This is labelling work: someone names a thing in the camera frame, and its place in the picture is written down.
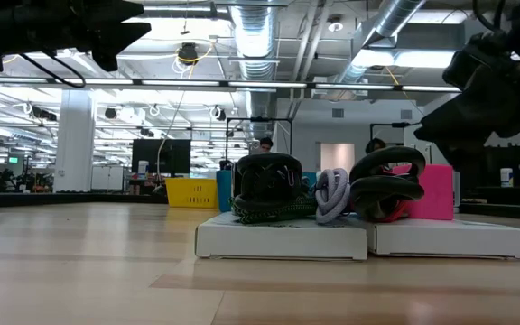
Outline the black tubular rack frame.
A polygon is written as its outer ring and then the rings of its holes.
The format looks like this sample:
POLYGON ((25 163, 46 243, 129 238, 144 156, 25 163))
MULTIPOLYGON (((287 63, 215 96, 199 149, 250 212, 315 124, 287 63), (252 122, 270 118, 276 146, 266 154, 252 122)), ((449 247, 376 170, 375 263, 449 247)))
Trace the black tubular rack frame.
MULTIPOLYGON (((261 116, 229 117, 226 120, 225 126, 226 143, 228 143, 229 134, 235 132, 238 129, 237 126, 230 125, 232 121, 249 122, 250 124, 269 124, 275 122, 287 122, 289 125, 292 124, 292 120, 286 118, 271 118, 261 116)), ((292 157, 291 153, 292 140, 289 140, 289 153, 270 152, 249 154, 234 163, 232 167, 232 175, 235 176, 236 174, 242 174, 245 171, 245 169, 247 169, 251 165, 267 166, 271 164, 283 165, 286 166, 288 169, 292 170, 293 172, 300 173, 302 171, 302 164, 297 159, 292 157)))
POLYGON ((397 128, 397 129, 405 129, 408 126, 413 125, 419 125, 420 122, 417 123, 407 123, 407 122, 394 122, 394 123, 373 123, 369 125, 368 132, 369 132, 369 141, 373 138, 375 138, 374 128, 376 126, 388 126, 391 128, 397 128))

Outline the long overhead light bar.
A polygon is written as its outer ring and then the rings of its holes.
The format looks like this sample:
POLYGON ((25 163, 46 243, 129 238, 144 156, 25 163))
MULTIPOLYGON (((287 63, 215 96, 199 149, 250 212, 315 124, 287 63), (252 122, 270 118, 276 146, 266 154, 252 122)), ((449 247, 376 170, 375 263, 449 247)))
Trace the long overhead light bar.
MULTIPOLYGON (((1 85, 20 87, 64 87, 58 79, 34 77, 0 77, 1 85)), ((460 93, 454 87, 383 85, 383 84, 336 84, 315 82, 278 82, 278 81, 234 81, 198 79, 86 79, 89 88, 139 88, 139 89, 204 89, 204 88, 242 88, 252 89, 317 89, 317 90, 366 90, 395 92, 460 93)))

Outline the black computer monitor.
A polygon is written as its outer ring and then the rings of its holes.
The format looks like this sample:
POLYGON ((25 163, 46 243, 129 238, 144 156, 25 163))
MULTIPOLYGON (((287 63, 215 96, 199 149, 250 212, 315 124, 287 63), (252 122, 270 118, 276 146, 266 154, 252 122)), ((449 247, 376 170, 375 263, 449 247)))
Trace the black computer monitor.
POLYGON ((135 139, 132 145, 132 172, 140 161, 148 162, 148 172, 190 173, 191 140, 135 139))

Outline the white square pillar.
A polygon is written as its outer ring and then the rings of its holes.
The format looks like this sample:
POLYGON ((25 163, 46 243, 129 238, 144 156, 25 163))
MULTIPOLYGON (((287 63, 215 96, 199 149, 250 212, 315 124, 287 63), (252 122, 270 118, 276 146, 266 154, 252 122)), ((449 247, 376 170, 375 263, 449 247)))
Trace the white square pillar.
POLYGON ((61 92, 53 190, 90 191, 97 105, 87 90, 61 92))

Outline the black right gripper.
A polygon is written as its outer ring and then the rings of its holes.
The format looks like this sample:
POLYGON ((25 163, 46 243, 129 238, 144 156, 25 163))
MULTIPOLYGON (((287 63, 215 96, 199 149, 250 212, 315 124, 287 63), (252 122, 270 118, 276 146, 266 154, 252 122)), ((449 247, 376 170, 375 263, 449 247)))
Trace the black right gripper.
POLYGON ((442 156, 463 170, 484 152, 489 135, 479 134, 520 132, 520 20, 509 32, 472 36, 442 77, 461 93, 425 116, 414 135, 441 139, 442 156))

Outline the white card reader box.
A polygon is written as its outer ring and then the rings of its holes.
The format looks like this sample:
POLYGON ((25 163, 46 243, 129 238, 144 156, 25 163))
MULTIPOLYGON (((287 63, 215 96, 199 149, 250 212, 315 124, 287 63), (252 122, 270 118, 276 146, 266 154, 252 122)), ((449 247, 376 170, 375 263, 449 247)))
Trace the white card reader box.
POLYGON ((230 212, 198 225, 200 258, 367 260, 367 232, 345 220, 321 226, 314 218, 242 224, 230 212))
POLYGON ((520 260, 520 228, 463 220, 365 222, 368 249, 379 256, 520 260))

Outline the silver ventilation duct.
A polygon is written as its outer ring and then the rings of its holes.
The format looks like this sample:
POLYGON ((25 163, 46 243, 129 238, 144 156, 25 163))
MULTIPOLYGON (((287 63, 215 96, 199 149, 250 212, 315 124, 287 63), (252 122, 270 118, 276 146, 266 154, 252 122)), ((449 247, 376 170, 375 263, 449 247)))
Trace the silver ventilation duct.
MULTIPOLYGON (((229 9, 234 24, 241 79, 250 82, 274 81, 278 9, 273 0, 244 0, 247 5, 229 9)), ((245 87, 246 112, 250 118, 275 118, 276 93, 266 88, 245 87)))
POLYGON ((351 56, 335 83, 355 84, 372 66, 392 64, 389 57, 396 47, 398 33, 426 0, 385 0, 377 14, 359 23, 351 40, 351 56))

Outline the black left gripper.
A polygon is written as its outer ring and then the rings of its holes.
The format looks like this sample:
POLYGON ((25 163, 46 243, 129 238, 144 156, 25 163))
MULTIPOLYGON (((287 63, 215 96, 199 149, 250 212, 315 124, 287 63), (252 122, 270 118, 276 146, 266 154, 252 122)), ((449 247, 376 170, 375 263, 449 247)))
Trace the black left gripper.
POLYGON ((104 71, 118 69, 117 55, 151 31, 149 23, 121 23, 144 13, 126 0, 0 0, 0 72, 3 57, 75 48, 92 52, 104 71), (92 34, 86 23, 112 23, 92 34))

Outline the yellow plastic bin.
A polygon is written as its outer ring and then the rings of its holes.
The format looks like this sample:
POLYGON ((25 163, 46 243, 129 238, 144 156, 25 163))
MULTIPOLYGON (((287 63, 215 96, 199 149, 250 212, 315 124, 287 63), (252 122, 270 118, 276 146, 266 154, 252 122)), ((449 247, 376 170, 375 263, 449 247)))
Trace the yellow plastic bin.
POLYGON ((218 187, 214 179, 166 178, 165 185, 172 208, 218 207, 218 187))

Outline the pink cube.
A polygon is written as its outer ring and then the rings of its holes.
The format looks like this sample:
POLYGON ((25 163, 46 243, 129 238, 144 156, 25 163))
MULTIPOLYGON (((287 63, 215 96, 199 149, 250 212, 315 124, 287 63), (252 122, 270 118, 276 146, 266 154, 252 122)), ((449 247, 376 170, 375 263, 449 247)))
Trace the pink cube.
POLYGON ((400 218, 450 221, 454 217, 453 170, 449 165, 429 164, 419 176, 424 195, 419 200, 403 201, 400 218))

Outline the large teal plastic bin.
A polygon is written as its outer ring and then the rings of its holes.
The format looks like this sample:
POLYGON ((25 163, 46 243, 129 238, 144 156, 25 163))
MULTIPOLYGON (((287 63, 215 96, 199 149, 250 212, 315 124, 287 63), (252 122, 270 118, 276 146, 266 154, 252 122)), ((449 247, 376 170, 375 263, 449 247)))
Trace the large teal plastic bin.
MULTIPOLYGON (((317 181, 316 172, 303 172, 302 176, 308 179, 309 186, 313 186, 317 181)), ((216 181, 218 185, 218 209, 220 212, 229 212, 231 210, 229 199, 232 196, 232 172, 217 171, 216 181)))

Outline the white low cabinet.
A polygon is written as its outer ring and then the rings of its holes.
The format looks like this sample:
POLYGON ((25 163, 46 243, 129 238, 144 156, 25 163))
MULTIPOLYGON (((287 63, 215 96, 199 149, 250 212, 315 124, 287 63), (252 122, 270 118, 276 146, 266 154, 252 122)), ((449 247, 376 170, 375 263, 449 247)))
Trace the white low cabinet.
POLYGON ((92 168, 92 190, 122 190, 124 168, 122 166, 94 166, 92 168))

